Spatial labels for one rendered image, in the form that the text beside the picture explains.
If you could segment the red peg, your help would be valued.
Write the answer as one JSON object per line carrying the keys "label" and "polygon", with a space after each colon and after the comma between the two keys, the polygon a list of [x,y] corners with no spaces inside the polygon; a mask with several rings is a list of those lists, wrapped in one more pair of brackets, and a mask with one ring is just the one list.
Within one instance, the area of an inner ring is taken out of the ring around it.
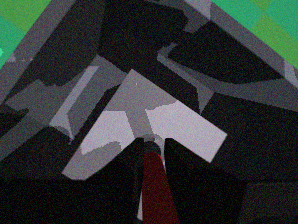
{"label": "red peg", "polygon": [[142,224],[179,224],[171,189],[159,154],[144,155]]}

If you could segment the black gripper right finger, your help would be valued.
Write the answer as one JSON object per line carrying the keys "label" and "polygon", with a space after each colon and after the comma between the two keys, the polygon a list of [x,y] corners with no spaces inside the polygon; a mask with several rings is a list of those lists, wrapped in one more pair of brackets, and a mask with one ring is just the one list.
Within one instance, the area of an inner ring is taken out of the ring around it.
{"label": "black gripper right finger", "polygon": [[165,138],[166,176],[179,224],[252,224],[298,216],[298,179],[240,180],[173,138]]}

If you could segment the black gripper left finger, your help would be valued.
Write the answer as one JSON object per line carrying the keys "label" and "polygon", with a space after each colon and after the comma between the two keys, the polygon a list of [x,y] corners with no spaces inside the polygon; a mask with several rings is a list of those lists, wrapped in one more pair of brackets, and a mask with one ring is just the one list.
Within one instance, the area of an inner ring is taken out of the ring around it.
{"label": "black gripper left finger", "polygon": [[136,224],[144,138],[85,180],[0,179],[0,224]]}

